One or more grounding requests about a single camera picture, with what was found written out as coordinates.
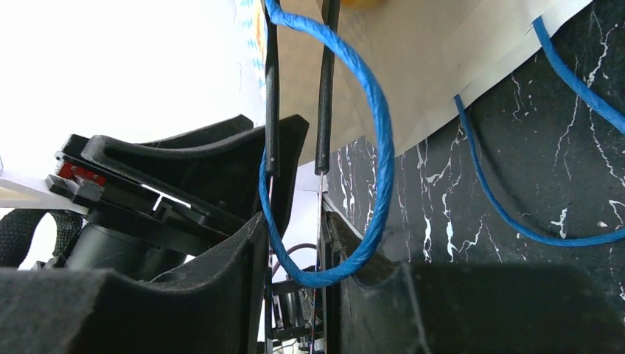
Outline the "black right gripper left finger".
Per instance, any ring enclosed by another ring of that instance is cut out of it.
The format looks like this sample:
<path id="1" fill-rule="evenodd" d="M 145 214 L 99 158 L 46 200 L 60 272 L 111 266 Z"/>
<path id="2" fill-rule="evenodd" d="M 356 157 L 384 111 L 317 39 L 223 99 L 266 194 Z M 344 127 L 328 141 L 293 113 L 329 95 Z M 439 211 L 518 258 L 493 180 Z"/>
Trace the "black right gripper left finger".
<path id="1" fill-rule="evenodd" d="M 45 215 L 25 260 L 1 266 L 3 353 L 255 353 L 268 261 L 262 212 L 221 246 L 150 281 L 53 268 Z"/>

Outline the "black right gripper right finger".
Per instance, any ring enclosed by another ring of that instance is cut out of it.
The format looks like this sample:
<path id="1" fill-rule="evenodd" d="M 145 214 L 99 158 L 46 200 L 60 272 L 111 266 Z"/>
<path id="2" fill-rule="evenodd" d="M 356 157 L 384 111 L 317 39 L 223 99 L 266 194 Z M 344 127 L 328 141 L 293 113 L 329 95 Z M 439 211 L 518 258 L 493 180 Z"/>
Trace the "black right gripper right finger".
<path id="1" fill-rule="evenodd" d="M 556 54 L 624 116 L 624 3 Z M 394 160 L 373 259 L 327 289 L 328 353 L 622 353 L 624 131 L 539 50 Z"/>

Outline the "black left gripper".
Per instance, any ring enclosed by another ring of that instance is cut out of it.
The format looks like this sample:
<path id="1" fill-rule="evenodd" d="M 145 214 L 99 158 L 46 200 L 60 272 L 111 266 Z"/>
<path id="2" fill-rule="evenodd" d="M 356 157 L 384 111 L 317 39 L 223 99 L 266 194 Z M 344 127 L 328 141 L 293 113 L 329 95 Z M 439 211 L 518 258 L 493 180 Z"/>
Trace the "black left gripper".
<path id="1" fill-rule="evenodd" d="M 22 264 L 45 215 L 53 268 L 150 281 L 221 246 L 262 211 L 266 135 L 243 115 L 145 143 L 72 134 L 48 176 L 1 170 L 1 266 Z"/>

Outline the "checkered paper bread bag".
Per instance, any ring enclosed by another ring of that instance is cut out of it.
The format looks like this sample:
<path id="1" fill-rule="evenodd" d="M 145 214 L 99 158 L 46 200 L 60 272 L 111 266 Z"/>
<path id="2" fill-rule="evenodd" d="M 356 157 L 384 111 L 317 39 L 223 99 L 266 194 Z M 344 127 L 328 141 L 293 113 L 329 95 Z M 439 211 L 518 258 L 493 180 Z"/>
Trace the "checkered paper bread bag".
<path id="1" fill-rule="evenodd" d="M 363 243 L 327 271 L 301 270 L 267 213 L 270 244 L 284 270 L 308 288 L 334 285 L 373 256 L 394 187 L 394 159 L 425 140 L 524 60 L 542 50 L 553 71 L 618 130 L 624 116 L 574 76 L 552 35 L 585 1 L 383 1 L 370 10 L 342 7 L 338 27 L 321 20 L 319 1 L 234 1 L 261 98 L 277 96 L 287 112 L 302 105 L 321 124 L 313 100 L 326 47 L 340 60 L 333 93 L 338 110 L 332 150 L 365 135 L 377 140 L 376 200 Z"/>

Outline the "small orange fake bread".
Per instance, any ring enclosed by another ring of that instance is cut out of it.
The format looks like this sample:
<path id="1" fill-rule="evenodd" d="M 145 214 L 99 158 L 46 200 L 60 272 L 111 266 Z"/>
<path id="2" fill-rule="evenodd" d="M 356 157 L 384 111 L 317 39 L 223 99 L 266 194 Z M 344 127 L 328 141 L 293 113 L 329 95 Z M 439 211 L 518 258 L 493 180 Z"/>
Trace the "small orange fake bread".
<path id="1" fill-rule="evenodd" d="M 341 5 L 350 10 L 370 10 L 383 3 L 383 0 L 341 0 Z"/>

